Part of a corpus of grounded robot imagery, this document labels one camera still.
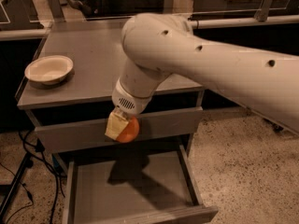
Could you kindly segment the white gripper with vent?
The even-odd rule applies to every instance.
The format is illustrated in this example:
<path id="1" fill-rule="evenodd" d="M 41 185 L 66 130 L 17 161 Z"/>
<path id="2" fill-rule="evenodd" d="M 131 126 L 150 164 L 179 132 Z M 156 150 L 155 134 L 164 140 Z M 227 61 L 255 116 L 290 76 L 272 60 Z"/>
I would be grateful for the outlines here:
<path id="1" fill-rule="evenodd" d="M 137 98 L 128 93 L 121 82 L 117 80 L 116 86 L 112 92 L 112 102 L 116 106 L 109 114 L 105 136 L 118 140 L 121 133 L 129 124 L 129 115 L 141 114 L 151 98 Z"/>

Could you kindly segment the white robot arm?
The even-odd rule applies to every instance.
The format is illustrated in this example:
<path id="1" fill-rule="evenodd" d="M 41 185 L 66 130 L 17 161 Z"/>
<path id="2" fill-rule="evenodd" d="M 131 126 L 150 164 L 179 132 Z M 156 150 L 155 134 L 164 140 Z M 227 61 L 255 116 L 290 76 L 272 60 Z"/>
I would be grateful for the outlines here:
<path id="1" fill-rule="evenodd" d="M 299 57 L 209 41 L 176 15 L 142 13 L 121 31 L 127 56 L 112 92 L 106 136 L 121 143 L 139 133 L 142 113 L 170 75 L 186 77 L 299 134 Z"/>

